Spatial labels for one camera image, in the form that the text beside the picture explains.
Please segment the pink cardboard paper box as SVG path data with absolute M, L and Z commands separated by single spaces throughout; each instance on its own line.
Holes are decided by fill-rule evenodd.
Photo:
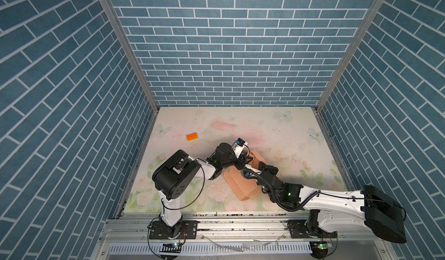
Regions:
M 259 171 L 258 165 L 260 162 L 267 163 L 267 161 L 255 149 L 251 151 L 250 155 L 253 157 L 253 160 L 249 163 L 249 165 L 255 171 Z M 261 193 L 261 187 L 257 185 L 257 181 L 247 180 L 242 177 L 241 171 L 235 166 L 230 166 L 228 169 L 226 169 L 223 176 L 229 187 L 234 192 L 235 196 L 240 201 L 253 199 Z

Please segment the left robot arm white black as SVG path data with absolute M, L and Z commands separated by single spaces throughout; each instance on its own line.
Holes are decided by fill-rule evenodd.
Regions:
M 161 223 L 169 229 L 181 225 L 180 196 L 195 177 L 214 180 L 231 166 L 244 168 L 252 160 L 250 152 L 243 151 L 248 142 L 239 138 L 234 143 L 221 143 L 205 160 L 194 158 L 178 150 L 162 163 L 152 175 L 162 203 Z

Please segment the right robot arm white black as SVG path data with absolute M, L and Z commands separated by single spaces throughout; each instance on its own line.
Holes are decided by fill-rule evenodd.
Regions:
M 241 175 L 247 180 L 256 180 L 262 192 L 281 209 L 287 212 L 308 210 L 306 227 L 310 233 L 373 232 L 391 243 L 407 242 L 406 210 L 372 185 L 365 185 L 362 190 L 339 192 L 283 182 L 268 168 L 259 172 L 243 168 Z

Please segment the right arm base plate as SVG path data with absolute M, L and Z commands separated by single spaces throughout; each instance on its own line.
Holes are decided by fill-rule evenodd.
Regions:
M 325 232 L 317 226 L 307 225 L 306 220 L 291 219 L 287 221 L 287 229 L 292 239 L 335 239 L 337 232 Z

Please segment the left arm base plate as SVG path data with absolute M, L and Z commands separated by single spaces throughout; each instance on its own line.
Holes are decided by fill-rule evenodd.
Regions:
M 151 240 L 177 239 L 182 234 L 182 239 L 196 239 L 198 230 L 198 221 L 179 220 L 175 225 L 168 226 L 162 219 L 153 221 L 149 229 L 149 238 Z

